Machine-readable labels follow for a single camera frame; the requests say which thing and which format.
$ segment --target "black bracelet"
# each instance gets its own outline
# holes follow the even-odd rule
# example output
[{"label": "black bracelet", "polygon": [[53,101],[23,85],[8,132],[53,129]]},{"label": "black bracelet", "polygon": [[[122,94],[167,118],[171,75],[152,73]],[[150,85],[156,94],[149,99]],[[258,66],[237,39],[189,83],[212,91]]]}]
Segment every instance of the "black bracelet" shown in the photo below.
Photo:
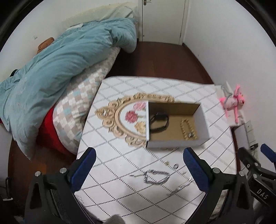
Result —
[{"label": "black bracelet", "polygon": [[165,131],[168,126],[169,126],[169,116],[164,113],[164,112],[157,112],[151,119],[150,119],[150,125],[154,122],[154,121],[165,121],[167,120],[166,124],[158,127],[158,128],[150,128],[150,132],[151,133],[157,133],[157,132],[162,132]]}]

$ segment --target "pink plush toy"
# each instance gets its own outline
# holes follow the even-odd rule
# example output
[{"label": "pink plush toy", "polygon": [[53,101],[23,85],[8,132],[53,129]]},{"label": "pink plush toy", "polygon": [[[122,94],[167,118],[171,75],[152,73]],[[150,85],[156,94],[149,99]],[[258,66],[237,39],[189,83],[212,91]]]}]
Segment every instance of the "pink plush toy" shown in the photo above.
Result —
[{"label": "pink plush toy", "polygon": [[240,85],[236,86],[235,92],[233,97],[223,97],[220,98],[219,101],[222,104],[223,109],[225,110],[225,115],[228,117],[228,109],[234,108],[234,114],[235,114],[235,122],[239,123],[238,120],[238,105],[242,106],[245,103],[243,95],[239,91]]}]

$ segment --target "red fabric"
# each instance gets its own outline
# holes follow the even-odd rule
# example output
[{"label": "red fabric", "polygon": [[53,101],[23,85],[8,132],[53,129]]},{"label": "red fabric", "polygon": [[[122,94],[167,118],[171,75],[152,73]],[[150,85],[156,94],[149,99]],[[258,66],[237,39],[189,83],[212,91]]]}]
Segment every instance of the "red fabric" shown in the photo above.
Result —
[{"label": "red fabric", "polygon": [[72,153],[63,146],[57,136],[57,132],[53,124],[54,107],[55,106],[48,111],[39,128],[36,143],[46,148],[56,149],[65,155],[72,155]]}]

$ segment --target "jewelry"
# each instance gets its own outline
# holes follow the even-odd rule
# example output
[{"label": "jewelry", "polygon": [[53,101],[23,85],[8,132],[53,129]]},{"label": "jewelry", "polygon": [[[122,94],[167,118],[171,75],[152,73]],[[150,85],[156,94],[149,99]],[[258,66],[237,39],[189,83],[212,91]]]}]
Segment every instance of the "jewelry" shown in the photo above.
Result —
[{"label": "jewelry", "polygon": [[[190,130],[190,133],[188,135],[186,134],[184,123],[187,123],[188,128]],[[197,137],[195,135],[195,131],[193,130],[193,127],[191,126],[191,123],[187,119],[183,119],[181,121],[180,127],[181,127],[181,130],[182,130],[182,134],[183,134],[184,139],[189,139],[189,138],[197,139]]]},{"label": "jewelry", "polygon": [[165,125],[158,127],[158,128],[150,128],[151,133],[157,133],[161,131],[165,131],[169,126],[169,116],[164,112],[157,112],[151,119],[150,119],[150,125],[154,121],[167,121]]},{"label": "jewelry", "polygon": [[[156,174],[165,175],[166,177],[163,178],[162,180],[159,180],[159,181],[151,181],[151,180],[148,180],[148,173],[152,173],[153,175],[156,175]],[[139,174],[139,175],[129,175],[129,176],[131,176],[131,177],[145,176],[144,177],[144,183],[153,184],[153,185],[164,184],[170,178],[170,174],[168,172],[165,172],[165,171],[156,171],[156,170],[147,170],[146,172],[144,172],[142,174]]]},{"label": "jewelry", "polygon": [[189,186],[193,181],[194,181],[194,180],[193,180],[192,178],[189,178],[189,179],[188,179],[188,183],[187,183],[187,181],[186,181],[183,185],[177,187],[172,193],[167,194],[167,195],[170,197],[170,196],[176,194],[177,192],[181,191],[181,190],[184,189],[185,187]]}]

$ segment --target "table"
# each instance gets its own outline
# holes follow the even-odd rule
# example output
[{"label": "table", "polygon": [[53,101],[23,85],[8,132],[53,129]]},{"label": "table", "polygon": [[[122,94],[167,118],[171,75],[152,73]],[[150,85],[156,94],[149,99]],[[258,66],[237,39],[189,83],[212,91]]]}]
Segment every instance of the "table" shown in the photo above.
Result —
[{"label": "table", "polygon": [[[95,148],[97,160],[75,195],[88,213],[100,220],[119,214],[128,223],[185,223],[204,193],[193,182],[168,196],[190,177],[182,158],[183,148],[148,150],[145,139],[122,121],[127,102],[158,100],[200,102],[211,139],[194,151],[211,167],[236,174],[231,130],[217,99],[214,85],[145,77],[104,79],[89,111],[77,158],[87,147]],[[162,185],[145,184],[132,177],[149,169],[170,173]],[[164,176],[151,176],[160,180]]]}]

